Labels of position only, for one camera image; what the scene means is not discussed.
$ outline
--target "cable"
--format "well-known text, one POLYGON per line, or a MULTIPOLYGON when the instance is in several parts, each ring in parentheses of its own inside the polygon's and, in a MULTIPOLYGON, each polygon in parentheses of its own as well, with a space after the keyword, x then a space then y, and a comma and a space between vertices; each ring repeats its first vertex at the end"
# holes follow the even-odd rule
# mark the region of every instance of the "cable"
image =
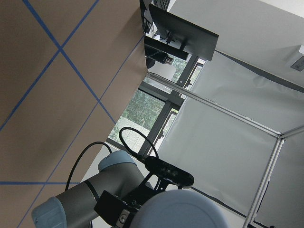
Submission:
MULTIPOLYGON (((157 153, 157 151, 156 151, 156 148, 154 147, 153 143, 150 141, 150 139, 148 139, 147 136, 145 136, 143 133, 141 133, 141 132, 138 131, 137 129, 134 129, 134 128, 131 128, 131 127, 123 127, 122 129, 120 129, 118 136, 119 136, 119 139, 120 139, 120 141, 122 142, 122 144, 125 146, 125 148, 130 152, 130 154, 131 154, 133 157, 137 158, 138 160, 140 160, 141 158, 143 158, 143 156, 142 156, 142 157, 139 157, 139 154, 136 153, 135 151, 131 150, 131 148, 127 145, 127 143, 126 143, 125 140, 123 139, 123 135, 122 135, 122 133, 123 133, 124 130, 131 130, 131 131, 134 131, 134 132, 138 133, 141 137, 143 137, 143 138, 150 144, 150 146, 152 147, 152 149, 153 149, 153 151, 154 151, 154 153, 155 153, 155 156, 156 156, 157 158, 159 158, 158 153, 157 153)), ((154 187, 154 190, 156 190, 156 189, 158 188, 160 182, 161 182, 161 179, 159 178, 159 179, 157 180, 157 183, 156 183, 155 187, 154 187)))
POLYGON ((111 150, 110 146, 109 146, 108 144, 104 143, 104 142, 99 142, 99 141, 93 142, 93 143, 91 143, 90 145, 88 145, 87 147, 85 147, 85 149, 81 152, 81 154, 80 154, 79 157, 77 158, 77 160, 76 160, 76 162, 75 162, 75 164, 74 164, 74 166, 73 166, 73 168, 72 168, 72 170, 71 170, 71 172, 70 172, 70 175, 69 175, 69 177, 68 177, 68 179, 67 179, 67 182, 66 182, 66 189, 65 189, 65 191, 68 190, 68 186, 70 185, 70 182, 71 182, 71 179, 72 179, 74 170, 75 170, 76 166, 78 165, 78 163, 79 163, 81 157, 85 154, 85 152, 86 152, 91 146, 94 146, 94 145, 96 145, 96 144, 102 144, 102 145, 106 146, 106 148, 109 150, 109 152, 112 153, 112 150, 111 150))

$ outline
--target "table surface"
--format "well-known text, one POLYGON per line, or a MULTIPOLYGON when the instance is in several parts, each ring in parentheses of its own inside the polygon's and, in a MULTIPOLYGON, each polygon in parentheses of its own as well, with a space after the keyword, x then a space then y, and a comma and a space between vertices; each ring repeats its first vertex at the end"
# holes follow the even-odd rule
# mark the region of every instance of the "table surface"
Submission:
POLYGON ((64 190, 143 80, 142 23, 138 0, 6 1, 0 11, 0 227, 30 228, 32 209, 64 190))

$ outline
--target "window frame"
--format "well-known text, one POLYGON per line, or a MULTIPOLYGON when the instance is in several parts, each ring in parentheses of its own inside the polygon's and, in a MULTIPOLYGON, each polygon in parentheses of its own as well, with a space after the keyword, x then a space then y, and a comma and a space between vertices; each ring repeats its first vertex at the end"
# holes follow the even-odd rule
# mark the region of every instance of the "window frame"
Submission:
MULTIPOLYGON (((188 63, 186 64, 183 72, 181 73, 178 81, 176 82, 177 85, 184 87, 185 84, 187 83, 189 77, 193 74, 193 71, 197 67, 199 60, 199 56, 192 55, 191 58, 189 59, 188 63)), ((141 82, 141 84, 138 87, 138 90, 151 95, 163 102, 165 102, 164 107, 162 108, 160 114, 158 115, 152 129, 150 130, 148 134, 148 138, 151 140, 151 142, 154 142, 155 139, 158 137, 158 134, 160 130, 162 129, 163 124, 165 123, 168 115, 171 112, 171 109, 176 109, 179 110, 181 105, 184 102, 184 99, 180 97, 180 94, 177 91, 172 90, 170 94, 162 91, 161 89, 158 89, 144 81, 141 82)), ((120 143, 107 138, 106 141, 113 146, 117 147, 120 150, 127 151, 127 149, 120 143)), ((147 141, 145 141, 140 148, 138 154, 142 155, 143 157, 147 157, 149 150, 151 146, 147 141)))

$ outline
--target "screw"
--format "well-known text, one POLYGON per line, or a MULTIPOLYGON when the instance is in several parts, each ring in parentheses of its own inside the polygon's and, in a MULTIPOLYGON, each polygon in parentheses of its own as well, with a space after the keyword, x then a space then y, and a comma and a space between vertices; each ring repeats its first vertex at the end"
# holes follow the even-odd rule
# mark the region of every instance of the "screw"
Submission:
POLYGON ((127 216, 126 215, 121 215, 120 218, 119 218, 119 221, 121 223, 125 223, 126 220, 127 220, 127 216))

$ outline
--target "white backdrop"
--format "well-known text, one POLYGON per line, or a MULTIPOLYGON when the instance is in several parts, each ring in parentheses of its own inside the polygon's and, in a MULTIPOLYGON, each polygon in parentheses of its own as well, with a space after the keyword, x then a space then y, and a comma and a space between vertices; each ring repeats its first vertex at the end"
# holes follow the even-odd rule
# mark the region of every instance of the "white backdrop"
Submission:
MULTIPOLYGON (((219 53, 192 91, 284 132, 304 124, 304 95, 261 77, 219 53)), ((247 214, 275 138, 191 98, 159 154, 195 177, 194 187, 247 214)))

